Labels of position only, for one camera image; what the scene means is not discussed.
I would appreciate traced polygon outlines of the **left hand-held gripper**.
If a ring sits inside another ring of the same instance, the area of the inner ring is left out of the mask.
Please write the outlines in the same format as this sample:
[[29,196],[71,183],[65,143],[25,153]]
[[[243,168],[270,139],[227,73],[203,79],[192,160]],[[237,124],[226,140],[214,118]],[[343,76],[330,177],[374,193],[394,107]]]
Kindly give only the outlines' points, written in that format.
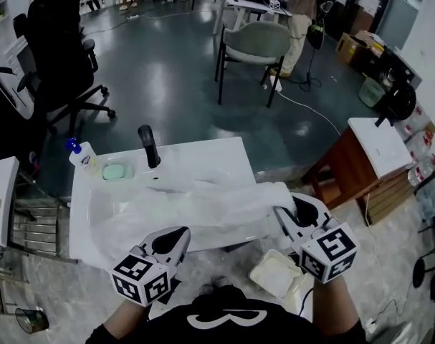
[[186,226],[149,234],[112,268],[114,290],[140,306],[168,303],[181,283],[176,274],[190,241],[191,231]]

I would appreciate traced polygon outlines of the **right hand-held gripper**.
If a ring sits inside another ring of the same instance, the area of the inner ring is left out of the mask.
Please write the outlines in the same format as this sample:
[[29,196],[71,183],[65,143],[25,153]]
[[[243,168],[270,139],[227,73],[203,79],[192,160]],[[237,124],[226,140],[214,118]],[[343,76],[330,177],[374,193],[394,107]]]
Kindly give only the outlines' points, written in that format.
[[347,223],[331,217],[321,200],[302,193],[293,193],[292,199],[293,212],[285,207],[274,207],[279,225],[292,243],[301,244],[310,226],[318,228],[300,245],[297,265],[318,282],[331,282],[352,266],[358,240]]

